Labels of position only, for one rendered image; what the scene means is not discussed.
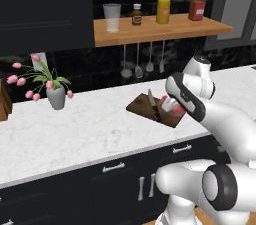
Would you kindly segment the white wall outlet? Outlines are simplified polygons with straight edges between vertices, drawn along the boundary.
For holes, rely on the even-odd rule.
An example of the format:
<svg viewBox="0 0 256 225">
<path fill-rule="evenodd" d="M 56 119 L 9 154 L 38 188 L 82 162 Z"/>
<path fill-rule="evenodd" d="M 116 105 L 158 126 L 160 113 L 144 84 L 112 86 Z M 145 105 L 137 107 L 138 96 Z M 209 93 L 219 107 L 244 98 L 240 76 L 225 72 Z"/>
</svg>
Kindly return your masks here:
<svg viewBox="0 0 256 225">
<path fill-rule="evenodd" d="M 40 63 L 43 63 L 45 66 L 48 66 L 47 59 L 46 59 L 46 54 L 44 52 L 32 53 L 31 54 L 31 60 L 32 60 L 34 69 L 37 70 L 37 71 L 42 71 L 43 70 Z"/>
</svg>

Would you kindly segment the wooden wall shelf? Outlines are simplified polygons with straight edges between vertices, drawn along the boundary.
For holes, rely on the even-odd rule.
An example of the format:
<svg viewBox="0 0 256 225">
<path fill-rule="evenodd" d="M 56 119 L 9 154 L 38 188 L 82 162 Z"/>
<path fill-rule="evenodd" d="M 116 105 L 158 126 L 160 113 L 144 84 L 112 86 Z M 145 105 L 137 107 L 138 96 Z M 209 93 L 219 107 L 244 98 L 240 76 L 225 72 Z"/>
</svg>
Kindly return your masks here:
<svg viewBox="0 0 256 225">
<path fill-rule="evenodd" d="M 168 24 L 158 24 L 155 16 L 144 16 L 140 26 L 134 26 L 130 17 L 121 18 L 117 33 L 106 30 L 105 19 L 94 21 L 96 47 L 214 36 L 233 31 L 232 26 L 207 17 L 202 21 L 191 21 L 187 13 L 172 14 Z"/>
</svg>

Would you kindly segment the dark drawer front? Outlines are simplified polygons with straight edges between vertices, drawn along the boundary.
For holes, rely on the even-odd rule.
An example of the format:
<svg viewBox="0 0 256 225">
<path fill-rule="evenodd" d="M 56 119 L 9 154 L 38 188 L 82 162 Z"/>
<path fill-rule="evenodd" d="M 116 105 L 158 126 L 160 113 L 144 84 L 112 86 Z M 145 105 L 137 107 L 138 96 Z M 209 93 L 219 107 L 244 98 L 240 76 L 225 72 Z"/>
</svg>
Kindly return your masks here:
<svg viewBox="0 0 256 225">
<path fill-rule="evenodd" d="M 155 171 L 158 157 L 152 151 L 132 154 L 129 156 L 114 156 L 109 160 L 101 160 L 86 168 L 87 180 L 96 185 L 96 188 L 106 188 L 110 190 L 126 188 L 137 188 L 139 178 L 146 176 L 149 171 Z M 120 162 L 125 163 L 122 169 L 113 170 L 107 173 L 102 172 L 102 168 L 116 166 Z"/>
<path fill-rule="evenodd" d="M 172 153 L 173 148 L 182 148 L 187 144 L 192 145 L 192 149 L 177 154 Z M 159 165 L 184 162 L 190 160 L 207 159 L 213 160 L 217 164 L 230 163 L 230 157 L 221 144 L 212 136 L 204 136 L 186 142 L 174 144 L 167 147 L 160 155 Z"/>
</svg>

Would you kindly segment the grey window frame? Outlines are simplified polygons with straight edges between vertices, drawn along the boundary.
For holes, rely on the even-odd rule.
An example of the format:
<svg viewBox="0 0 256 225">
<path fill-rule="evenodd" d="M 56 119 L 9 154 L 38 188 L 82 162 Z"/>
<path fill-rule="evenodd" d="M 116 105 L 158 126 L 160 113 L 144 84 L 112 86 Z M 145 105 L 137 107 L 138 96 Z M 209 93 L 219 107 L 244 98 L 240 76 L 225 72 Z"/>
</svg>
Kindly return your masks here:
<svg viewBox="0 0 256 225">
<path fill-rule="evenodd" d="M 211 18 L 234 30 L 207 37 L 206 50 L 256 45 L 256 0 L 214 0 Z"/>
</svg>

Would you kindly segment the yellow bottle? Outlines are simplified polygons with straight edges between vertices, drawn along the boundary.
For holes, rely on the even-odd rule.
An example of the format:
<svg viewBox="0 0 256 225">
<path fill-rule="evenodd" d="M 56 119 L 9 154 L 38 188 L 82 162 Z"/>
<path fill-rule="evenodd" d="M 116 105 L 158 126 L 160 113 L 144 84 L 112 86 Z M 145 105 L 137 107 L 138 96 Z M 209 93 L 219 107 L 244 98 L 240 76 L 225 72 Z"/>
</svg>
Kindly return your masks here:
<svg viewBox="0 0 256 225">
<path fill-rule="evenodd" d="M 156 22 L 158 24 L 167 24 L 170 16 L 171 0 L 158 0 Z"/>
</svg>

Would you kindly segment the pink raw meat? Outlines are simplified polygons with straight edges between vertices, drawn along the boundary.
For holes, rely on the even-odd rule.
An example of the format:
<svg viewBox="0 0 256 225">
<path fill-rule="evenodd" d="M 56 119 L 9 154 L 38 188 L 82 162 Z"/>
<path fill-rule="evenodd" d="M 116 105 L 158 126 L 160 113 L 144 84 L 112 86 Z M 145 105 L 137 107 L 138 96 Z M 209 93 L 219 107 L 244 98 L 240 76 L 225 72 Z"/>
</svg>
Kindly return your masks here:
<svg viewBox="0 0 256 225">
<path fill-rule="evenodd" d="M 162 103 L 163 103 L 163 97 L 160 100 L 160 106 L 162 108 Z M 178 103 L 177 105 L 174 106 L 174 108 L 171 111 L 165 111 L 165 112 L 175 112 L 175 113 L 183 113 L 184 112 L 184 108 Z"/>
</svg>

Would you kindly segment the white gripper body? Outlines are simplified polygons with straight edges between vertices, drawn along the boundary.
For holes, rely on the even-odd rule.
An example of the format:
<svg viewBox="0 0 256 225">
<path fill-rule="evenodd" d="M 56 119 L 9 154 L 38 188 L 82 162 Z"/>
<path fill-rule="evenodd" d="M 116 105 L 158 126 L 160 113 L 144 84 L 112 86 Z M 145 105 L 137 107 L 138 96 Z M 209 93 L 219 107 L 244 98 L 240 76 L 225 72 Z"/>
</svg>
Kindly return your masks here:
<svg viewBox="0 0 256 225">
<path fill-rule="evenodd" d="M 164 111 L 171 111 L 178 102 L 174 98 L 170 98 L 167 96 L 163 97 L 162 109 Z"/>
</svg>

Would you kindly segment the black-handled kitchen knife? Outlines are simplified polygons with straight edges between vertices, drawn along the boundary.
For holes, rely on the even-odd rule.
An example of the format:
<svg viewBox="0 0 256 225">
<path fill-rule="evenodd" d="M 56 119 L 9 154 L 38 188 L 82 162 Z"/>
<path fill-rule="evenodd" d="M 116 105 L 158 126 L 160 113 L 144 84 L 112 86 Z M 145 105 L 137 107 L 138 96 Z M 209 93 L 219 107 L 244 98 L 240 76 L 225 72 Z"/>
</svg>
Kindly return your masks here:
<svg viewBox="0 0 256 225">
<path fill-rule="evenodd" d="M 149 98 L 151 108 L 152 108 L 152 110 L 154 112 L 154 115 L 156 117 L 156 121 L 161 122 L 161 115 L 159 113 L 158 107 L 157 107 L 156 102 L 154 100 L 154 97 L 152 95 L 151 89 L 148 89 L 148 98 Z"/>
</svg>

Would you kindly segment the brown bottle with white cap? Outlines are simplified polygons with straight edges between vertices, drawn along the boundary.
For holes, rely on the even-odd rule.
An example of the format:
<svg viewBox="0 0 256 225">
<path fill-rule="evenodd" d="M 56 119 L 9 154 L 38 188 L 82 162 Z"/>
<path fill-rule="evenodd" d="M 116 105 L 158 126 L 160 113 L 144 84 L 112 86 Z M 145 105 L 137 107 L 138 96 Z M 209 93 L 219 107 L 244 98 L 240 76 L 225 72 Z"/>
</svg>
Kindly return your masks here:
<svg viewBox="0 0 256 225">
<path fill-rule="evenodd" d="M 135 3 L 133 5 L 132 24 L 138 26 L 141 23 L 142 23 L 141 5 L 138 3 Z"/>
</svg>

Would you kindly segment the red jar with dark lid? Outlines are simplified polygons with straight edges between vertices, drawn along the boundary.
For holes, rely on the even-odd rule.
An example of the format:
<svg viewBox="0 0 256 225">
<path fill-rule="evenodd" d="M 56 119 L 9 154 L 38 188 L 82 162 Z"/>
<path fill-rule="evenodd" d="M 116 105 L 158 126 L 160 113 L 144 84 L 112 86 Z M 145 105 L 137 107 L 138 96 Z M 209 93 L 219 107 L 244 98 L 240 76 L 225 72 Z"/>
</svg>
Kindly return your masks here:
<svg viewBox="0 0 256 225">
<path fill-rule="evenodd" d="M 201 21 L 204 16 L 206 0 L 190 0 L 188 18 L 192 21 Z"/>
</svg>

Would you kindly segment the brown wooden cutting board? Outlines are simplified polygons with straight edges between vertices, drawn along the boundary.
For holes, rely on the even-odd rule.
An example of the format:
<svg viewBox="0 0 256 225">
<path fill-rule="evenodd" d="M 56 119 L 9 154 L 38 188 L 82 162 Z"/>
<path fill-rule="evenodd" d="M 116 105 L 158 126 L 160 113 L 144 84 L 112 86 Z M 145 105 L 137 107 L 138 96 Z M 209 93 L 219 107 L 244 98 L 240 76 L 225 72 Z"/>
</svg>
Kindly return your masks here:
<svg viewBox="0 0 256 225">
<path fill-rule="evenodd" d="M 141 93 L 137 96 L 127 107 L 126 110 L 144 118 L 157 121 L 154 111 L 151 107 L 147 94 Z M 175 128 L 183 116 L 185 111 L 165 112 L 160 106 L 158 106 L 159 113 L 161 115 L 161 124 Z"/>
</svg>

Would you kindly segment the wooden knife block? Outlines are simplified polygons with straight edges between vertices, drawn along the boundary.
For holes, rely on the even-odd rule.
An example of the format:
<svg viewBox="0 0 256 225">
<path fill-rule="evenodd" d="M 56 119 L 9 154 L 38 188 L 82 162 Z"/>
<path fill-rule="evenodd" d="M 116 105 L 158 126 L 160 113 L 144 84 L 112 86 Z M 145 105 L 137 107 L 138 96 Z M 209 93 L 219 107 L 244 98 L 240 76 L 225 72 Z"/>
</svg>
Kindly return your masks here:
<svg viewBox="0 0 256 225">
<path fill-rule="evenodd" d="M 6 121 L 12 113 L 12 100 L 0 78 L 0 121 Z"/>
</svg>

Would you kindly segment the hanging metal ladle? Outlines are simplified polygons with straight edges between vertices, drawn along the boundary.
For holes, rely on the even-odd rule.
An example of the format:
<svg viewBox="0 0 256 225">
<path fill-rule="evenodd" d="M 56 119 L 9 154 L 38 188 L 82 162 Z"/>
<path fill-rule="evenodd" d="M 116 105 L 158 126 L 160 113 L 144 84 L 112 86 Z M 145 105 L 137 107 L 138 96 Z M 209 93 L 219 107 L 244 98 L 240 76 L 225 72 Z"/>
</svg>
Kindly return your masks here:
<svg viewBox="0 0 256 225">
<path fill-rule="evenodd" d="M 126 67 L 126 48 L 123 48 L 123 68 L 120 74 L 123 78 L 130 78 L 132 76 L 132 71 Z"/>
</svg>

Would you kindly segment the grey flower vase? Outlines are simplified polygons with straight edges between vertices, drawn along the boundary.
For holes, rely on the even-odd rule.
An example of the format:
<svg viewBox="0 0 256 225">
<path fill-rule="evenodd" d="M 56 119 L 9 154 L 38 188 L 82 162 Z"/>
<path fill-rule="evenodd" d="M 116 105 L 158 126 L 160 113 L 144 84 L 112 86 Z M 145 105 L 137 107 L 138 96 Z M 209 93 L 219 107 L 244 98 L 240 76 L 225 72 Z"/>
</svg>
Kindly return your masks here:
<svg viewBox="0 0 256 225">
<path fill-rule="evenodd" d="M 61 110 L 65 105 L 65 89 L 63 86 L 56 90 L 47 89 L 47 98 L 54 110 Z"/>
</svg>

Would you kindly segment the dark cupboard door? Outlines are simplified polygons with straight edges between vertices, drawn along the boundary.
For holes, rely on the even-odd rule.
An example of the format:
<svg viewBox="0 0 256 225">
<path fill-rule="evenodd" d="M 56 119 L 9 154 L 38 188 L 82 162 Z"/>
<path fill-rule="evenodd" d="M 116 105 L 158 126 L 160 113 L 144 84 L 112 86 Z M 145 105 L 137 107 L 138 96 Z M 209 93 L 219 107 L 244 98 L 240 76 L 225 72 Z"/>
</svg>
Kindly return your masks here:
<svg viewBox="0 0 256 225">
<path fill-rule="evenodd" d="M 90 183 L 94 225 L 136 225 L 139 186 L 137 188 L 96 188 Z"/>
<path fill-rule="evenodd" d="M 149 197 L 150 191 L 150 181 L 151 181 L 151 174 L 149 177 L 148 186 L 146 189 L 146 200 L 145 203 L 145 218 L 148 221 L 155 220 L 166 208 L 168 204 L 169 195 L 162 193 L 157 187 L 157 174 L 159 169 L 157 169 L 154 173 L 155 176 L 155 185 L 154 185 L 154 197 Z"/>
</svg>

